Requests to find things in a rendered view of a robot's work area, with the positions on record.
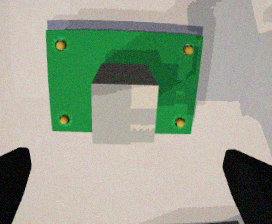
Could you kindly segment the green circuit board with grey square handle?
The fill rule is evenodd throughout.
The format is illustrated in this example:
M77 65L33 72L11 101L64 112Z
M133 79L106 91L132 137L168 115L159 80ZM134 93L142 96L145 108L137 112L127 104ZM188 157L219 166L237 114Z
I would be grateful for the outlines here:
M92 144L155 145L155 133L191 135L203 35L46 32L52 132L92 132ZM56 48L60 39L64 51Z

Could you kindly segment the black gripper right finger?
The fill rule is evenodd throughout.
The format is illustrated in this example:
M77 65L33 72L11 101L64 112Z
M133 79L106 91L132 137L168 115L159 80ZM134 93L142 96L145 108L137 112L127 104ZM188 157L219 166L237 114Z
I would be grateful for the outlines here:
M222 171L242 221L272 224L272 165L236 149L226 149Z

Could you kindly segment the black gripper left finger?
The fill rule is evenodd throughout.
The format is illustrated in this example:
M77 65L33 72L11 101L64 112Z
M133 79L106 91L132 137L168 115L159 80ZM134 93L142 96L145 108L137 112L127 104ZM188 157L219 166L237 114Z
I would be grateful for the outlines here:
M0 224L12 224L30 177L28 148L15 148L0 156Z

